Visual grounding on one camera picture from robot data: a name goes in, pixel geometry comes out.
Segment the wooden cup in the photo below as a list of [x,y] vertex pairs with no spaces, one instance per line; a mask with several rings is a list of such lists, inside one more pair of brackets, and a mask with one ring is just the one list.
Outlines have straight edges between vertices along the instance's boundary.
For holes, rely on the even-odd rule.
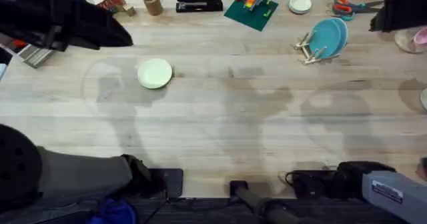
[[150,15],[156,16],[156,15],[160,15],[163,12],[163,7],[161,6],[160,0],[153,0],[153,1],[144,0],[144,3]]

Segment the scissors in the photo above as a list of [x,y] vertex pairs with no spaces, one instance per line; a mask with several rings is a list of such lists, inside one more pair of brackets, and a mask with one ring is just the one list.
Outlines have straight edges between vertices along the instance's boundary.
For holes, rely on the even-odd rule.
[[353,4],[347,0],[334,0],[332,11],[335,15],[340,16],[345,21],[351,21],[356,13],[376,13],[379,8],[371,8],[372,6],[379,5],[384,1],[374,1],[363,4]]

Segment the dish rack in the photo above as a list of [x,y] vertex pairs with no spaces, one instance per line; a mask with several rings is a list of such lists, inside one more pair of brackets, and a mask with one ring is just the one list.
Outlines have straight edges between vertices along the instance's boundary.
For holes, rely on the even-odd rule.
[[302,65],[309,65],[309,64],[326,61],[326,60],[332,60],[333,58],[340,56],[340,53],[338,53],[330,57],[319,58],[319,56],[326,50],[327,47],[322,48],[322,50],[316,49],[312,53],[310,51],[309,45],[310,45],[310,40],[315,34],[316,34],[316,31],[307,32],[304,35],[304,38],[299,43],[296,43],[295,45],[291,45],[295,50],[300,50],[300,49],[302,50],[302,53],[304,54],[305,59],[298,60],[302,63]]

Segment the white plate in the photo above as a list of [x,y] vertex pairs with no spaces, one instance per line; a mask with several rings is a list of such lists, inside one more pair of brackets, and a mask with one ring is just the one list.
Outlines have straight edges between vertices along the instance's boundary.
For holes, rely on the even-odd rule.
[[312,8],[312,1],[310,0],[290,0],[289,8],[292,12],[297,14],[307,13]]
[[172,66],[163,59],[150,59],[138,69],[138,81],[143,87],[157,89],[172,78]]

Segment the white label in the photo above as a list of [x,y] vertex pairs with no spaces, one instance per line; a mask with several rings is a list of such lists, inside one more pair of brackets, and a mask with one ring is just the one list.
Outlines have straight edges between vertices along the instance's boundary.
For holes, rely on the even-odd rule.
[[397,203],[403,203],[403,192],[391,186],[383,184],[379,181],[372,181],[372,190],[380,195],[390,198]]

